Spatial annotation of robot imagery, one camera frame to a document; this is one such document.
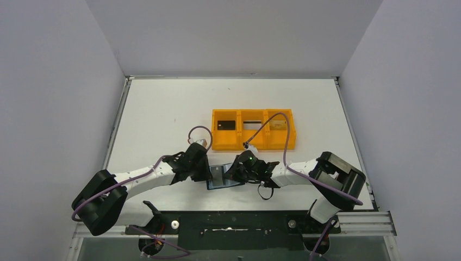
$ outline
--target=metal frame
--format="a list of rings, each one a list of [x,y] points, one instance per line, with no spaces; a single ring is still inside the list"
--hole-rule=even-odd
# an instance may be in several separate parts
[[[341,233],[330,237],[393,237],[396,235],[390,212],[339,212]],[[115,226],[98,238],[149,238],[146,235],[127,235],[126,226]],[[319,234],[303,234],[305,238],[318,238]],[[75,238],[94,238],[83,223],[78,223]],[[177,234],[163,234],[161,238],[177,238]]]
[[[112,133],[109,138],[108,143],[108,150],[103,162],[103,168],[107,168],[110,156],[112,153],[113,145],[115,142],[115,138],[117,135],[117,131],[120,125],[121,117],[123,114],[123,110],[126,104],[126,100],[128,97],[129,89],[133,79],[250,79],[250,78],[258,78],[258,79],[294,79],[298,77],[267,77],[267,76],[257,76],[257,73],[248,73],[242,74],[234,77],[175,77],[175,76],[127,76],[125,81],[123,92],[120,98],[119,108],[117,110],[117,114],[115,117],[114,125],[112,128]],[[302,79],[309,79],[310,77],[299,77]],[[344,106],[344,101],[342,98],[342,94],[340,91],[340,86],[337,77],[332,77],[334,80],[338,95],[341,101],[342,109],[346,116],[347,125],[349,126],[349,130],[351,132],[352,140],[356,149],[357,156],[359,158],[360,167],[362,171],[366,174],[365,165],[363,163],[362,155],[360,154],[360,150],[357,144],[357,140],[352,129],[349,116],[347,114],[346,108]],[[387,246],[387,250],[389,253],[390,260],[400,261],[400,254],[398,252],[398,248],[395,241],[396,231],[394,227],[394,223],[391,217],[390,212],[378,212],[378,207],[376,205],[372,187],[370,183],[366,184],[373,201],[373,205],[375,206],[376,212],[340,212],[338,213],[339,222],[341,224],[341,233],[340,234],[331,234],[331,237],[351,237],[351,236],[383,236],[385,244]],[[144,235],[126,235],[125,234],[125,226],[116,226],[111,228],[106,233],[98,236],[100,238],[147,238]],[[303,237],[318,237],[319,235],[315,234],[303,234]],[[70,246],[70,251],[67,256],[67,261],[76,261],[78,259],[78,255],[80,252],[80,248],[84,238],[92,238],[94,237],[91,235],[89,230],[85,227],[85,225],[81,222],[77,224],[76,230],[73,235],[72,243]],[[162,238],[177,238],[178,235],[162,235]]]

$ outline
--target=black cable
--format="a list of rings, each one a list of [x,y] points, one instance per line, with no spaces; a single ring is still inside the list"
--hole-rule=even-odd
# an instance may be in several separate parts
[[[265,198],[265,197],[263,197],[263,196],[261,195],[261,193],[259,192],[259,188],[260,188],[260,187],[261,187],[261,184],[259,184],[259,186],[258,186],[258,194],[259,194],[259,196],[260,196],[263,200],[270,200],[270,199],[272,198],[272,196],[273,196],[273,188],[271,188],[271,196],[268,197],[268,198]]]

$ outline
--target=orange tray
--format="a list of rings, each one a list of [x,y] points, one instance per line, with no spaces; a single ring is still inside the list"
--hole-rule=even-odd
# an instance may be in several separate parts
[[[216,151],[241,151],[247,141],[269,117],[282,112],[290,122],[288,149],[296,145],[296,128],[291,109],[264,110],[213,110],[211,133],[212,149]],[[250,142],[258,150],[283,150],[286,141],[287,124],[283,115],[275,116]]]

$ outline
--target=glass panel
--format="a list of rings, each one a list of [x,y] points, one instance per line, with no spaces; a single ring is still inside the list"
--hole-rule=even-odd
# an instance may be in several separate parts
[[[315,257],[314,260],[329,261],[389,261],[383,237],[331,237],[331,246],[325,254],[327,259]],[[179,254],[165,246],[158,256]],[[78,258],[79,261],[130,261],[140,259],[137,238],[85,238]],[[181,261],[219,260],[219,261],[307,261],[308,251],[288,251],[282,248],[267,250],[206,250],[192,251],[192,255],[178,259]]]

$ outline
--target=small object in bin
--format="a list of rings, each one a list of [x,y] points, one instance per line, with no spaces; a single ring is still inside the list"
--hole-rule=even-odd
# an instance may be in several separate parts
[[[218,131],[234,131],[235,121],[217,121]]]
[[[261,121],[244,121],[244,129],[259,130],[261,126],[262,126]]]
[[[272,120],[269,122],[269,128],[271,131],[286,131],[286,121]]]

